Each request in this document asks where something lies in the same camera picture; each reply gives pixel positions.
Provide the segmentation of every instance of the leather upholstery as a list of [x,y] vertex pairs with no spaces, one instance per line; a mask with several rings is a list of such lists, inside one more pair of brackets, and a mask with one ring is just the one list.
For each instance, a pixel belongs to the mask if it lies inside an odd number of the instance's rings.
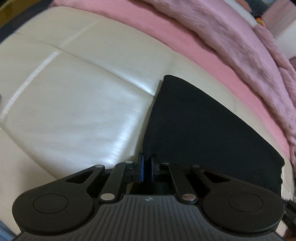
[[0,45],[0,219],[25,190],[95,164],[135,160],[164,75],[187,80],[254,128],[285,159],[258,117],[200,66],[154,38],[105,17],[51,8]]
[[288,58],[296,56],[296,20],[292,22],[279,36],[276,36],[275,43],[280,51]]

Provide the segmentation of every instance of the pink blanket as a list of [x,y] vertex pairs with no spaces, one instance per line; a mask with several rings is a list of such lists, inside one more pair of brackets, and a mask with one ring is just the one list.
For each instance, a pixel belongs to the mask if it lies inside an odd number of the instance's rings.
[[[258,41],[258,38],[250,29],[248,23],[243,18],[241,18],[241,16],[229,5],[224,3],[222,0],[219,1],[219,11],[216,9],[216,12],[214,11],[212,14],[223,12],[226,19],[222,19],[222,21],[232,21],[234,24],[239,21],[236,27],[242,29],[246,28],[246,34],[243,40],[248,41],[248,38],[255,39],[255,43],[258,45],[257,47],[263,49],[263,57],[259,56],[259,59],[262,60],[262,58],[266,58],[266,65],[269,67],[268,71],[270,70],[270,73],[277,77],[277,81],[282,82],[282,78],[279,75],[277,66],[270,57],[270,54],[266,51],[266,48],[260,41]],[[289,146],[287,140],[281,129],[273,120],[272,116],[266,110],[266,106],[264,103],[262,103],[261,98],[257,97],[249,89],[249,87],[241,81],[235,72],[217,56],[216,52],[207,47],[193,32],[181,26],[173,19],[158,13],[150,5],[141,1],[55,0],[54,4],[55,6],[68,6],[94,12],[130,25],[142,32],[151,35],[175,51],[196,62],[198,65],[207,70],[212,76],[214,76],[218,81],[223,83],[246,106],[252,109],[260,117],[270,133],[276,138],[283,151],[289,155]],[[221,36],[216,36],[216,40],[223,41],[223,38],[221,38]]]

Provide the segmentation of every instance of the pink sheet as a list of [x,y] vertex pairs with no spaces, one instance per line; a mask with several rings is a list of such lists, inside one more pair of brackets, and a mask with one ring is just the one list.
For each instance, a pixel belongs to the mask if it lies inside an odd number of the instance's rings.
[[287,139],[261,99],[216,55],[214,50],[206,46],[195,33],[175,20],[157,12],[149,4],[140,1],[54,0],[54,6],[77,8],[117,20],[158,39],[173,50],[191,59],[224,84],[250,108],[262,120],[284,153],[288,157],[290,156]]

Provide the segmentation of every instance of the metal pin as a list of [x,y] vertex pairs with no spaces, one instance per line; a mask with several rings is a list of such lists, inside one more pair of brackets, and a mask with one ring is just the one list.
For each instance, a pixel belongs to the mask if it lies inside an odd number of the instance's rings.
[[115,195],[113,193],[103,193],[100,198],[104,201],[111,201],[115,198]]
[[182,199],[185,201],[193,201],[196,199],[196,196],[192,193],[185,193],[182,195]]

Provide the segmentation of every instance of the silver rivet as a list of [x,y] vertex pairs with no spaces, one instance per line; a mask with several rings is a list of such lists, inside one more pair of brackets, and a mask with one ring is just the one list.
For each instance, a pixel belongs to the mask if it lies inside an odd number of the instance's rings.
[[185,193],[182,195],[182,199],[185,201],[193,201],[196,199],[196,196],[192,193]]
[[113,193],[104,193],[100,196],[100,198],[104,201],[111,201],[115,198],[115,195]]
[[147,198],[145,198],[145,201],[147,201],[147,202],[151,202],[151,201],[153,201],[153,198],[151,198],[151,197],[147,197]]

